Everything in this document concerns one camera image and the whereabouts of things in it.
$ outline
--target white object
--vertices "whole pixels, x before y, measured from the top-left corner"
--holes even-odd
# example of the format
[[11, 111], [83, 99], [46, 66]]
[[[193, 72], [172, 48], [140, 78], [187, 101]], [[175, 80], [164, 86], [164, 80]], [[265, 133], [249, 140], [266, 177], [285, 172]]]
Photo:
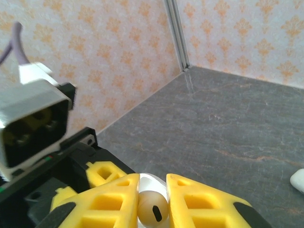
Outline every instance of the white object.
[[297, 190], [304, 194], [304, 169], [300, 169], [290, 178], [290, 183]]
[[[156, 191], [163, 195], [163, 197], [168, 201], [167, 196], [167, 183], [164, 182], [159, 177], [149, 174], [149, 173], [140, 173], [140, 182], [139, 182], [139, 190], [138, 192], [142, 191]], [[145, 226], [138, 220], [138, 228], [145, 228]], [[169, 217], [163, 223], [155, 228], [169, 228]]]
[[59, 85], [58, 82], [52, 78], [52, 71], [39, 62], [19, 65], [19, 78], [23, 85], [40, 79], [47, 80], [54, 86]]

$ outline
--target cable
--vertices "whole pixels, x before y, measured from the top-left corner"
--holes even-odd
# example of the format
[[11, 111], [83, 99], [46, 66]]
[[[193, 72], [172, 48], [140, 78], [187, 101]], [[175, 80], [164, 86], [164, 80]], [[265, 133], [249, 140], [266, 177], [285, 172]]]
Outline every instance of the cable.
[[5, 47], [4, 51], [0, 55], [0, 65], [6, 60], [6, 58], [10, 55], [10, 52], [12, 51], [13, 47], [11, 45], [11, 41], [9, 41], [9, 44]]
[[15, 22], [12, 29], [12, 40], [11, 44], [13, 46], [13, 51], [18, 60], [19, 65], [24, 65], [30, 63], [26, 57], [20, 39], [20, 33], [22, 30], [22, 25], [19, 22]]

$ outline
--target gray floor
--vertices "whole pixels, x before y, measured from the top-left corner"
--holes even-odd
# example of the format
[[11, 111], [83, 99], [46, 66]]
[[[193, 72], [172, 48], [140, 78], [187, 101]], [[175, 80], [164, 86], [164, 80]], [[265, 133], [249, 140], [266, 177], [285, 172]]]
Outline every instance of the gray floor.
[[192, 67], [99, 136], [136, 172], [176, 173], [250, 202], [274, 228], [303, 227], [304, 91]]

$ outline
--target orange floral pattern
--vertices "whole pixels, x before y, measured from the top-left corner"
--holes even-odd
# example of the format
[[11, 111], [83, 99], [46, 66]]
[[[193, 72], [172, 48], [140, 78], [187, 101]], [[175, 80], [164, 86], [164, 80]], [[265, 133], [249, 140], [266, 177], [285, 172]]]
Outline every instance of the orange floral pattern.
[[191, 65], [304, 88], [304, 0], [177, 4]]
[[[163, 0], [2, 0], [0, 9], [0, 50], [20, 20], [28, 58], [77, 86], [68, 134], [106, 128], [181, 71]], [[18, 83], [11, 56], [0, 89]]]

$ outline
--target floral wallpaper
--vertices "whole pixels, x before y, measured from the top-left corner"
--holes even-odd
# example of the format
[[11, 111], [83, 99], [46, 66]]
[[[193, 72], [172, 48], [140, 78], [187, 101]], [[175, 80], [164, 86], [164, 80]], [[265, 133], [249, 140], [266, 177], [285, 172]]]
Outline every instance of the floral wallpaper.
[[304, 0], [177, 0], [190, 63], [304, 88]]
[[[70, 133], [104, 129], [181, 71], [163, 0], [1, 0], [0, 51], [14, 21], [30, 61], [78, 87]], [[0, 89], [18, 80], [10, 55]]]

